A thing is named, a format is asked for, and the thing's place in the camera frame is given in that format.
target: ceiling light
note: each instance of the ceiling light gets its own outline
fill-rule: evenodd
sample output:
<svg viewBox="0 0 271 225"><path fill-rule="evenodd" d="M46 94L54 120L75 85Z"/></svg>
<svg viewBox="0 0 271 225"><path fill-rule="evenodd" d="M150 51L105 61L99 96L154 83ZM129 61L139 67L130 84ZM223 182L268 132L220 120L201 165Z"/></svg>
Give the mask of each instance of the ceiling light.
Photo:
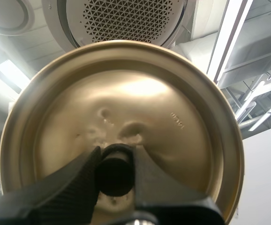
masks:
<svg viewBox="0 0 271 225"><path fill-rule="evenodd" d="M242 107L236 112L236 114L235 114L236 120L238 120L240 118L240 116L245 111L245 109L248 107L248 105L250 104L250 102L254 99L254 97L256 96L256 90L259 90L261 87L263 87L264 84L265 84L265 81L261 81L260 83L258 83L258 85L256 86L256 88L250 94L250 96L247 98L247 100L244 102L244 104L242 105Z"/></svg>
<svg viewBox="0 0 271 225"><path fill-rule="evenodd" d="M11 97L13 100L17 100L19 94L11 89L7 84L5 84L2 80L0 80L0 92L6 96Z"/></svg>
<svg viewBox="0 0 271 225"><path fill-rule="evenodd" d="M250 129L249 131L254 131L256 128L258 128L259 125L261 125L268 117L271 116L271 109L266 112L264 116L262 116Z"/></svg>
<svg viewBox="0 0 271 225"><path fill-rule="evenodd" d="M0 64L0 71L22 90L30 83L30 79L10 60Z"/></svg>

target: circular vent grille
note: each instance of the circular vent grille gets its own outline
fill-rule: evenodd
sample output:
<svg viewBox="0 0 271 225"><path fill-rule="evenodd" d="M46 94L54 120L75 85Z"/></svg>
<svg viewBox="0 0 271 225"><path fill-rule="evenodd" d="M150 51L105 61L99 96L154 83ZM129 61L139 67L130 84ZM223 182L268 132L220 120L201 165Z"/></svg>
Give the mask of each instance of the circular vent grille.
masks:
<svg viewBox="0 0 271 225"><path fill-rule="evenodd" d="M135 40L151 43L165 32L172 0L90 0L83 18L92 42Z"/></svg>

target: white wall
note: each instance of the white wall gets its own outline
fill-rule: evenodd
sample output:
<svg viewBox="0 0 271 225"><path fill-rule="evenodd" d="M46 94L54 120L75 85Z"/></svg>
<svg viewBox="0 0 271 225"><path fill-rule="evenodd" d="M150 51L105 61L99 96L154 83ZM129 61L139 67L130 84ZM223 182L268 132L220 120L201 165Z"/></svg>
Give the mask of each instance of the white wall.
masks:
<svg viewBox="0 0 271 225"><path fill-rule="evenodd" d="M245 176L230 225L271 225L271 129L243 140Z"/></svg>

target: fluorescent light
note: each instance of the fluorescent light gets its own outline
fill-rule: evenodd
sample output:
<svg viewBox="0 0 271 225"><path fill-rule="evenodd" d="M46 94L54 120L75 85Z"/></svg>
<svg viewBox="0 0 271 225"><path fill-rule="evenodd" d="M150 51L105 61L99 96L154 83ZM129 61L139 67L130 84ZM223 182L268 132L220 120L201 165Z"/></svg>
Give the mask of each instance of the fluorescent light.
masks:
<svg viewBox="0 0 271 225"><path fill-rule="evenodd" d="M19 97L19 94L15 92L13 89L11 89L2 80L0 80L0 92L8 97L11 97L13 100L17 100Z"/></svg>
<svg viewBox="0 0 271 225"><path fill-rule="evenodd" d="M271 109L264 116L262 116L250 129L249 131L254 131L259 125L261 125L268 117L271 116Z"/></svg>
<svg viewBox="0 0 271 225"><path fill-rule="evenodd" d="M225 15L206 73L214 82L218 82L223 75L252 1L253 0L229 0L226 3Z"/></svg>
<svg viewBox="0 0 271 225"><path fill-rule="evenodd" d="M22 90L30 82L30 79L10 60L0 64L0 71Z"/></svg>
<svg viewBox="0 0 271 225"><path fill-rule="evenodd" d="M254 99L254 97L256 96L256 90L258 90L261 87L263 87L264 84L265 84L265 81L261 81L260 83L258 83L258 85L256 86L256 88L251 93L251 95L247 98L247 100L244 102L244 104L242 105L242 107L236 112L236 114L235 114L236 120L238 120L240 118L240 116L243 114L243 112L248 107L248 105L250 104L250 102Z"/></svg>

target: metal can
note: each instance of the metal can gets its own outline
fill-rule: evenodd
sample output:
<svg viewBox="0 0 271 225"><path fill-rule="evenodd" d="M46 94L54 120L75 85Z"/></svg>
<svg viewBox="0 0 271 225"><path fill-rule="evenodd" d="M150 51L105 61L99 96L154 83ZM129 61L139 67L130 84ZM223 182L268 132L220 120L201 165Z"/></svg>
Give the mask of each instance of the metal can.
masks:
<svg viewBox="0 0 271 225"><path fill-rule="evenodd" d="M60 169L82 151L143 145L179 182L210 195L229 223L244 172L240 131L216 85L185 58L151 44L109 41L43 68L8 116L0 144L4 193ZM101 195L93 223L132 210L133 192Z"/></svg>

